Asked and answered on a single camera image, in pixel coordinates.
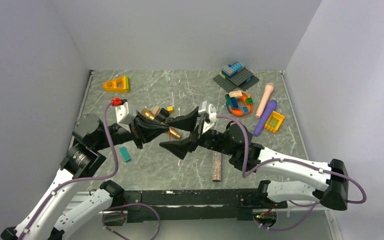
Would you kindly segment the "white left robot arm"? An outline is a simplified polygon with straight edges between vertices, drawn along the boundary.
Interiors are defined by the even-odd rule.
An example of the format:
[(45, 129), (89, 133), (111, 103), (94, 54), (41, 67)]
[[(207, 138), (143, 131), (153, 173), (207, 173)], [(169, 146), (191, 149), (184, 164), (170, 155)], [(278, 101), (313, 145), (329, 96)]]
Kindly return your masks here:
[[(93, 216), (109, 208), (119, 209), (125, 202), (124, 189), (111, 180), (115, 171), (96, 176), (107, 159), (100, 151), (111, 149), (129, 141), (141, 149), (168, 126), (153, 122), (138, 114), (127, 114), (129, 130), (120, 123), (108, 125), (107, 118), (95, 114), (79, 119), (72, 135), (73, 146), (60, 163), (49, 188), (27, 217), (18, 225), (7, 227), (0, 235), (2, 240), (67, 240)], [(102, 180), (101, 187), (87, 200), (64, 212), (72, 198), (87, 181)]]

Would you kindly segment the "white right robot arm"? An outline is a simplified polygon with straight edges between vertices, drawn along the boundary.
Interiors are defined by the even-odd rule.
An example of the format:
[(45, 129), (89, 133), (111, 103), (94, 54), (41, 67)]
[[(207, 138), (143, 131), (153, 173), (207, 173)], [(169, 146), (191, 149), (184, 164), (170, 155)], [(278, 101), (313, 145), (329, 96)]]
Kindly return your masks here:
[(166, 141), (160, 146), (179, 159), (203, 147), (230, 156), (229, 163), (246, 178), (258, 170), (277, 173), (291, 178), (288, 182), (262, 180), (258, 185), (256, 203), (262, 208), (285, 201), (313, 201), (331, 210), (345, 211), (350, 178), (343, 161), (330, 162), (305, 160), (276, 152), (252, 142), (252, 134), (237, 119), (229, 119), (224, 132), (213, 129), (221, 119), (210, 109), (196, 108), (188, 115), (169, 120), (170, 127), (184, 129), (189, 137), (178, 141)]

